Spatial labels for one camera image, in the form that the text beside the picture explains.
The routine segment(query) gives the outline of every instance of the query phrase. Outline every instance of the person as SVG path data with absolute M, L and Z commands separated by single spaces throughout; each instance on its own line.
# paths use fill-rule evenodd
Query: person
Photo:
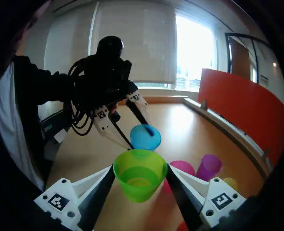
M 17 167 L 43 190 L 51 168 L 44 159 L 44 144 L 37 106 L 47 101 L 68 102 L 74 83 L 70 76 L 40 70 L 25 56 L 16 56 L 27 31 L 48 8 L 42 1 L 35 13 L 14 35 L 6 51 L 0 76 L 0 135 Z

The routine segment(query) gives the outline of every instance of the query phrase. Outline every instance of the white shirt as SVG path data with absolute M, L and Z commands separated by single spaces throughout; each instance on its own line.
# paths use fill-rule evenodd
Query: white shirt
M 33 184 L 43 190 L 43 180 L 35 172 L 31 163 L 17 107 L 14 64 L 11 63 L 0 79 L 0 133 L 17 167 Z

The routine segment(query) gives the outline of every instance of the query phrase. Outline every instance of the black jacket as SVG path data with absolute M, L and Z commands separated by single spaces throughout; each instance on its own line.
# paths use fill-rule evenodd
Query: black jacket
M 15 94 L 28 149 L 46 181 L 49 162 L 43 158 L 44 144 L 40 129 L 37 106 L 47 101 L 69 101 L 74 91 L 70 76 L 40 70 L 26 56 L 15 56 Z

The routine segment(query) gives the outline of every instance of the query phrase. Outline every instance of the person's hand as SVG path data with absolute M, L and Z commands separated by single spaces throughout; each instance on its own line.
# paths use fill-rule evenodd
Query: person's hand
M 117 109 L 117 103 L 116 104 L 107 105 L 107 109 L 109 110 L 110 114 L 113 114 L 115 112 L 115 110 Z

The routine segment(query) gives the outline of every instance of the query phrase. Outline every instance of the orange wall panel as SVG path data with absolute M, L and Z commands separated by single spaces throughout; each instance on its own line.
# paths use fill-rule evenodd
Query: orange wall panel
M 284 105 L 270 91 L 237 75 L 203 69 L 198 101 L 243 130 L 275 166 L 284 149 Z

